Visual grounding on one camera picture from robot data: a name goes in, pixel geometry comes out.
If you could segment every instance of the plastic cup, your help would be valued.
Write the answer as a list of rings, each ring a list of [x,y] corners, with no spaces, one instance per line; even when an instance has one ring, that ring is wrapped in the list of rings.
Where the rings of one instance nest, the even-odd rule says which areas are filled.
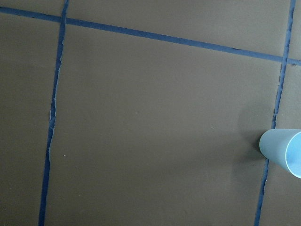
[[[261,153],[301,178],[301,129],[270,129],[260,138]]]

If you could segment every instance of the horizontal blue tape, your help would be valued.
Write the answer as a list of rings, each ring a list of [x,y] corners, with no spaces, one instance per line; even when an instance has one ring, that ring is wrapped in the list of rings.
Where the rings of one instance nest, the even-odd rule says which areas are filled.
[[[0,7],[0,12],[18,15],[18,16],[36,18],[36,19],[41,19],[41,20],[48,20],[48,21],[53,21],[53,22],[58,22],[58,23],[61,21],[60,16],[47,15],[47,14],[43,14],[43,13],[35,13],[35,12],[8,8],[8,7]],[[103,31],[128,34],[128,35],[144,37],[144,38],[149,38],[149,39],[154,39],[154,40],[167,41],[167,42],[172,42],[172,43],[177,43],[177,44],[182,44],[182,45],[206,48],[206,49],[211,49],[211,50],[216,50],[216,51],[221,51],[221,52],[226,52],[226,53],[232,53],[232,54],[243,55],[243,56],[248,56],[248,57],[282,62],[281,56],[275,56],[275,55],[271,55],[271,54],[265,54],[265,53],[259,53],[259,52],[249,51],[249,50],[221,46],[221,45],[207,43],[207,42],[178,38],[178,37],[169,36],[169,35],[156,34],[156,33],[152,33],[152,32],[144,32],[144,31],[139,31],[139,30],[134,30],[134,29],[129,29],[129,28],[94,23],[94,22],[72,19],[72,18],[67,18],[66,23],[71,24],[71,25],[81,26],[81,27],[88,27],[88,28],[103,30]],[[301,65],[301,60],[289,58],[287,60],[287,63],[293,64],[293,65]]]

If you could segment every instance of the floor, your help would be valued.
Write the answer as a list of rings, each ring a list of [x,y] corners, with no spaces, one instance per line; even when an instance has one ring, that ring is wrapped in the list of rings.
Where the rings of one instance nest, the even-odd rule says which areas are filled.
[[[0,5],[0,225],[300,225],[299,0]]]

